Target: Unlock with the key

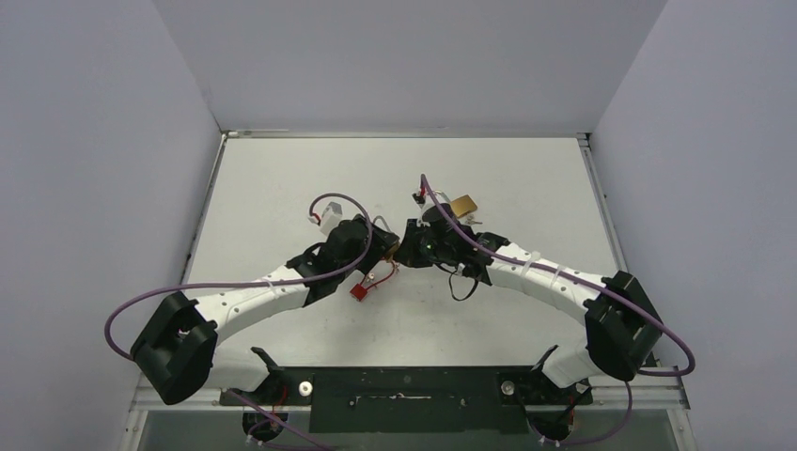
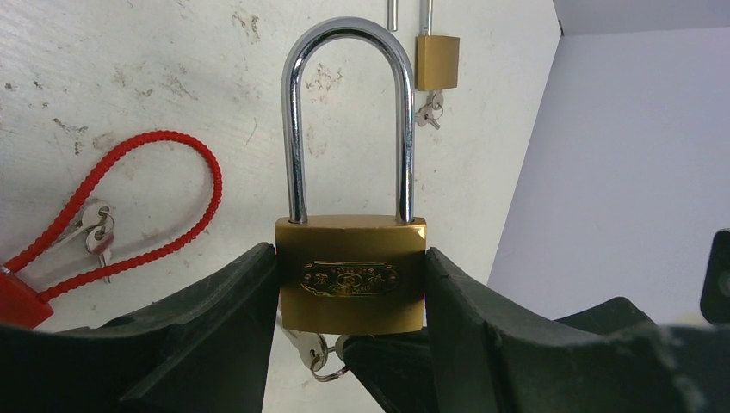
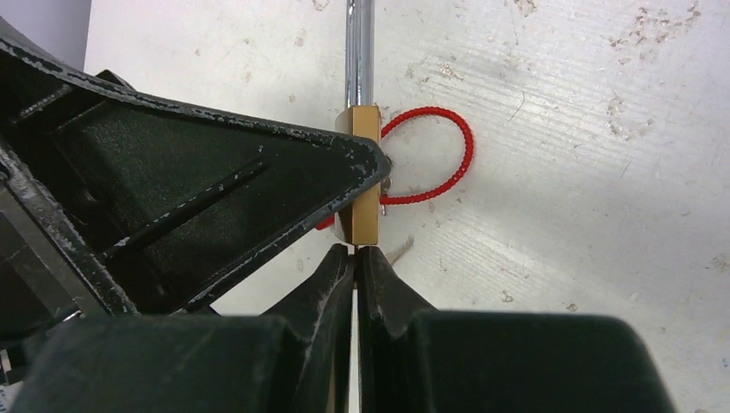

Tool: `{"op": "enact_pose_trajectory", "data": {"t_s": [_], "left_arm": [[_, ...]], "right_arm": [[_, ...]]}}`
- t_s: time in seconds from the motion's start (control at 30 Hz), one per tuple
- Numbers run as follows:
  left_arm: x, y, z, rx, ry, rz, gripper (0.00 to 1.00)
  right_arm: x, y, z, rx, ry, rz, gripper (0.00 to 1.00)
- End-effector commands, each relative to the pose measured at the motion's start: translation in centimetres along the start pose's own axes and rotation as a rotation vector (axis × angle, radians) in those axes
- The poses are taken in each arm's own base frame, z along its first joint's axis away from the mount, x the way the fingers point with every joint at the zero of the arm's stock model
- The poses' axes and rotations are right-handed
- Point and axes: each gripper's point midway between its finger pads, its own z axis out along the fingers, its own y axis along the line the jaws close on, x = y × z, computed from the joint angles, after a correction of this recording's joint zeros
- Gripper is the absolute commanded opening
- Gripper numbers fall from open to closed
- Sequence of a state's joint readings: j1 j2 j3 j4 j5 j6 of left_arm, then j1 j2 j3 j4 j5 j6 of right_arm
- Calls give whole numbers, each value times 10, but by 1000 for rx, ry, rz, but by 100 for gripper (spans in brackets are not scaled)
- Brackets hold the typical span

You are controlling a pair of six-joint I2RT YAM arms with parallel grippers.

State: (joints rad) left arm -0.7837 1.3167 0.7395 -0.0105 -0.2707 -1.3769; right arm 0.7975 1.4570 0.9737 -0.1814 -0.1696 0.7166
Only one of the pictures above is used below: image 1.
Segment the red cable padlock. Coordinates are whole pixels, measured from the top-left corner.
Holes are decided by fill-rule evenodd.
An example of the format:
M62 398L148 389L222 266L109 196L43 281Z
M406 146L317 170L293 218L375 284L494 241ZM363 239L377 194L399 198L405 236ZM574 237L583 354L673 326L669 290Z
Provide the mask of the red cable padlock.
M390 281L399 273L399 264L393 260L386 260L390 264L390 271L379 277L375 272L366 272L362 279L350 290L351 296L357 301L362 302L371 291Z

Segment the large brass padlock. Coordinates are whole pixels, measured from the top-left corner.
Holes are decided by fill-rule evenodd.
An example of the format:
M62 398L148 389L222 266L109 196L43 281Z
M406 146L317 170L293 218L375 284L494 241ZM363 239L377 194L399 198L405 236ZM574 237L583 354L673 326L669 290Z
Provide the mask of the large brass padlock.
M473 215L478 209L476 202L468 194L451 198L442 191L435 191L434 193L439 200L442 200L444 207L448 208L452 215L457 219L462 219L468 217L469 215Z

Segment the long-shackle brass padlock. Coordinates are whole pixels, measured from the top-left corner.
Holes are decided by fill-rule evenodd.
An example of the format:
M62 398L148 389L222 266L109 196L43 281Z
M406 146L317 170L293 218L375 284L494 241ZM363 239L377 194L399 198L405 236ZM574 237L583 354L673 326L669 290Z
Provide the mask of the long-shackle brass padlock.
M400 246L400 237L393 232L386 219L377 215L372 220L373 240L382 260L391 260Z

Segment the silver keys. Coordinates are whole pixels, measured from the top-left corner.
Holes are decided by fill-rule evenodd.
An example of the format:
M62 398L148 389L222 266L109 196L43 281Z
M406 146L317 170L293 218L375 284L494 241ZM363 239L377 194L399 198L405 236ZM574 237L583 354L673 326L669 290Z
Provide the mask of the silver keys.
M467 214L463 217L464 223L468 226L478 226L482 225L483 222L480 221L474 214Z

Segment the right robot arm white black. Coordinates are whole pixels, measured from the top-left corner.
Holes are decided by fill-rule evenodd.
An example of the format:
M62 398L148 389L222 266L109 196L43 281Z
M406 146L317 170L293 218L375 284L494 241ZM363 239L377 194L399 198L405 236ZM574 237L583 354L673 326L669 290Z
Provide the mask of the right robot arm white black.
M585 335L555 345L536 364L534 396L553 403L578 381L605 375L631 381L661 337L641 284L627 272L601 276L534 257L518 244L468 225L452 226L450 207L409 219L394 259L409 268L449 268L481 284L507 288L550 305L584 326Z

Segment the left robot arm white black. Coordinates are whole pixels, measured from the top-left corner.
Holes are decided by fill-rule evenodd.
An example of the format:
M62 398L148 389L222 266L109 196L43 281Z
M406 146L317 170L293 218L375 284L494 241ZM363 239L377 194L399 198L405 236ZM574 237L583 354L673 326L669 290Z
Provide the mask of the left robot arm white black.
M225 346L233 335L334 294L353 272L367 274L399 247L399 236L362 215L340 221L252 287L187 297L166 296L133 342L130 355L161 400L182 402L202 388L243 390L260 405L279 395L275 365L261 350Z

